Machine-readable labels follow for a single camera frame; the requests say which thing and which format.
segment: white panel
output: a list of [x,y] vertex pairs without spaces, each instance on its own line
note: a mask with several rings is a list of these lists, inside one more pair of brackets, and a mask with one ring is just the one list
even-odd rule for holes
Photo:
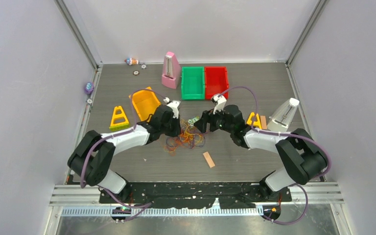
[[376,234],[376,2],[329,1],[292,71],[354,234]]
[[286,60],[317,0],[74,0],[105,64]]
[[0,234],[42,232],[93,74],[53,0],[0,1]]

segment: small toy figure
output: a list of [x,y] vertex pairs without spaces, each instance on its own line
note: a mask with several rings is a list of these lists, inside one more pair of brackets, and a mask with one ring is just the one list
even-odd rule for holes
[[93,92],[93,90],[94,90],[94,85],[93,85],[92,82],[88,82],[88,83],[86,84],[86,86],[84,87],[84,92],[85,92],[86,94],[91,94],[91,93]]
[[127,58],[124,61],[127,63],[127,65],[137,65],[137,64],[139,64],[139,60],[133,59],[133,58]]

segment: rubber band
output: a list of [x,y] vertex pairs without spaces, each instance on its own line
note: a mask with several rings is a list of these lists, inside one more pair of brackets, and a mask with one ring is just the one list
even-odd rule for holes
[[193,149],[195,147],[204,147],[205,134],[201,133],[194,125],[193,119],[180,120],[181,133],[177,137],[167,137],[163,145],[164,151],[168,152],[171,156],[175,156],[175,151],[178,147]]

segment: yellow plastic stand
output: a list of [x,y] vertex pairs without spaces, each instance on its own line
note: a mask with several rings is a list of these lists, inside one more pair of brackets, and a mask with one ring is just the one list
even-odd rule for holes
[[112,121],[110,122],[109,129],[111,131],[120,131],[130,126],[129,120],[123,111],[122,106],[116,106],[113,110]]
[[[255,116],[255,114],[254,114],[254,112],[252,112],[251,114],[250,114],[250,116],[249,116],[249,119],[247,120],[247,125],[252,125],[252,117],[254,117]],[[254,121],[254,126],[255,127],[258,127],[259,129],[263,129],[262,128],[262,126],[261,126],[261,121],[260,121],[260,116],[259,116],[259,114],[256,114],[256,116],[255,117],[257,117],[257,120],[255,120]]]

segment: small wooden block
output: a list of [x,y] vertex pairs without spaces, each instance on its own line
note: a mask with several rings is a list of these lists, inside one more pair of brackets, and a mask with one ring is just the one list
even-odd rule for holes
[[266,116],[260,116],[261,129],[267,130]]
[[205,152],[202,155],[204,155],[205,161],[207,161],[208,166],[210,168],[213,168],[215,166],[215,164],[214,164],[214,161],[212,160],[210,154],[208,152]]

